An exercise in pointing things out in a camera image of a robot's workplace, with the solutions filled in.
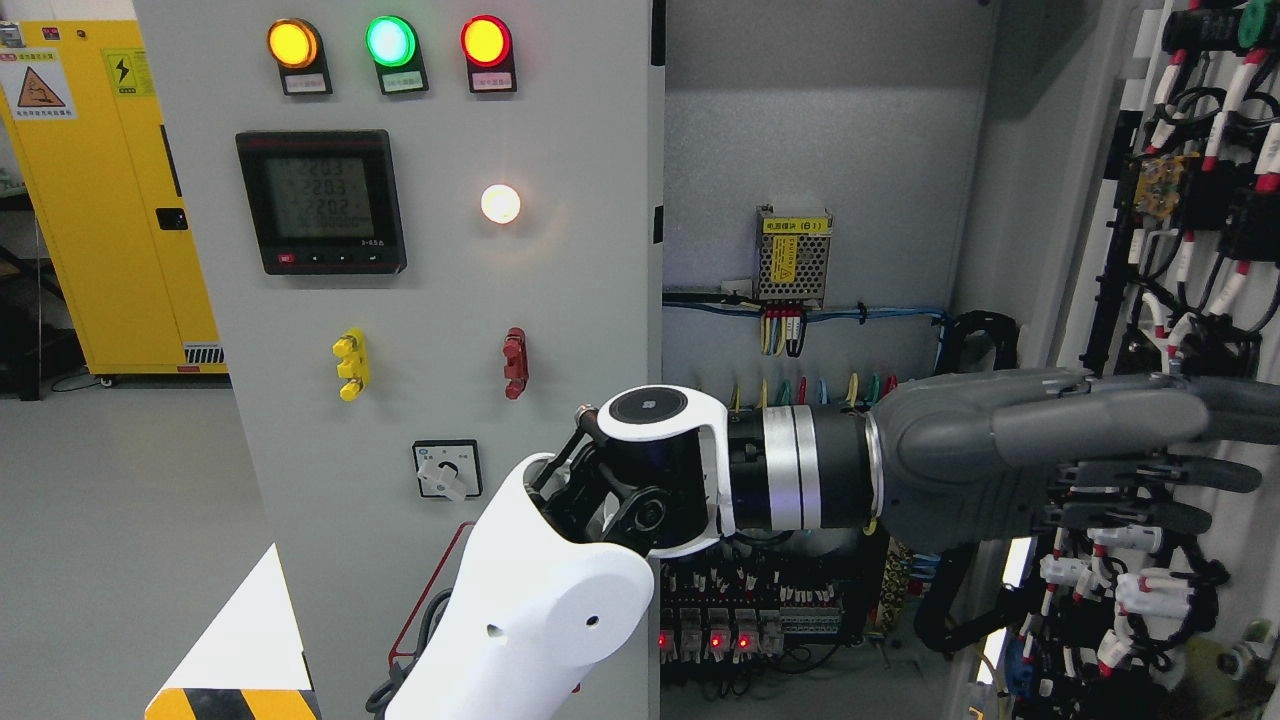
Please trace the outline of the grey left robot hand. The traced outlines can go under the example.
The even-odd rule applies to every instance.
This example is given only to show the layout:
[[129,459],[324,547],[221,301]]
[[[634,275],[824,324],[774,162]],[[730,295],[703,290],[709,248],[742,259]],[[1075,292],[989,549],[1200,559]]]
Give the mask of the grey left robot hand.
[[1238,378],[1069,368],[936,375],[900,386],[860,420],[860,482],[890,534],[925,552],[1052,525],[1199,534],[1207,512],[1138,489],[1257,489],[1258,469],[1175,448],[1274,446],[1277,414],[1275,384]]

